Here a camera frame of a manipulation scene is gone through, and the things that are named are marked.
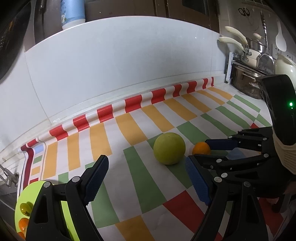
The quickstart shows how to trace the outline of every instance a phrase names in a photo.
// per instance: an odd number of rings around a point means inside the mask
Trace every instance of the cabinet door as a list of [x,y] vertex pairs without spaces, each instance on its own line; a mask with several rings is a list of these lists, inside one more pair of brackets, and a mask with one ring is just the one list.
[[216,0],[164,0],[167,17],[194,23],[219,32]]

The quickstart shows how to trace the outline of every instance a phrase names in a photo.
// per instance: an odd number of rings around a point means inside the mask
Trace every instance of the scissors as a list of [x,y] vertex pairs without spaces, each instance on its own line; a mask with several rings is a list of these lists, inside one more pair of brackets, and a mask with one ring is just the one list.
[[246,7],[239,8],[239,13],[243,16],[250,16],[250,11]]

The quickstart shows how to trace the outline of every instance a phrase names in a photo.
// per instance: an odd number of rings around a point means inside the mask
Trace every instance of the orange stripe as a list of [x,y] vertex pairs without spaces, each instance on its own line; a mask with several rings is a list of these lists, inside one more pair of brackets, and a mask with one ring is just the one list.
[[155,241],[141,216],[115,224],[126,241]]
[[57,170],[57,142],[50,144],[47,148],[43,180],[56,175]]
[[159,110],[154,105],[142,107],[141,110],[162,132],[166,132],[174,128],[174,126],[159,112]]
[[221,95],[222,97],[224,97],[225,99],[228,99],[228,100],[230,100],[233,97],[232,95],[228,94],[227,92],[219,90],[215,87],[210,87],[210,88],[208,88],[208,90],[214,91],[217,94]]
[[121,133],[131,146],[147,140],[147,137],[132,118],[130,113],[117,116],[115,119]]
[[94,161],[96,161],[100,155],[109,156],[112,154],[104,123],[91,126],[89,128],[89,135],[91,140],[91,152],[93,154]]
[[206,97],[211,98],[213,101],[217,102],[217,103],[220,104],[220,105],[225,104],[224,101],[218,99],[217,97],[211,95],[210,93],[208,93],[208,92],[206,92],[206,91],[198,90],[197,93],[200,93],[200,94],[202,94],[202,95],[205,95]]
[[200,102],[198,99],[196,99],[191,94],[185,94],[185,95],[182,95],[182,97],[185,100],[187,100],[190,104],[192,104],[195,108],[199,109],[200,111],[202,111],[204,113],[211,110],[209,107],[207,107],[204,103]]
[[79,133],[67,137],[69,171],[80,167]]
[[167,99],[164,103],[186,121],[190,121],[191,119],[197,117],[196,114],[192,113],[175,99]]
[[35,175],[35,174],[38,174],[40,172],[40,166],[38,167],[35,167],[32,169],[31,171],[31,176]]

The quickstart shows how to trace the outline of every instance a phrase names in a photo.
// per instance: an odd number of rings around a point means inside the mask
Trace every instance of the blue gripper pad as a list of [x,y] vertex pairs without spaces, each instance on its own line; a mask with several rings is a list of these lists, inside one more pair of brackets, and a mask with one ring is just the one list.
[[104,156],[101,160],[100,158],[97,160],[100,163],[98,166],[94,164],[93,167],[95,170],[93,171],[92,176],[85,186],[85,197],[84,203],[87,205],[89,202],[92,202],[96,197],[96,194],[99,191],[99,188],[104,180],[104,177],[109,169],[109,160],[106,156]]
[[209,196],[209,187],[189,157],[185,160],[185,169],[200,201],[204,202],[207,206],[210,205],[212,200]]

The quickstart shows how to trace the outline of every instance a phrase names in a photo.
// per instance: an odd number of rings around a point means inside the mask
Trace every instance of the white spatula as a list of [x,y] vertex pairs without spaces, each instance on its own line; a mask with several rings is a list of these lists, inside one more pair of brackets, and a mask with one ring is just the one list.
[[280,23],[279,20],[277,20],[277,25],[278,25],[279,33],[276,36],[276,46],[278,47],[279,50],[286,51],[287,50],[287,44],[286,44],[284,36],[283,36],[283,34],[281,32],[281,23]]

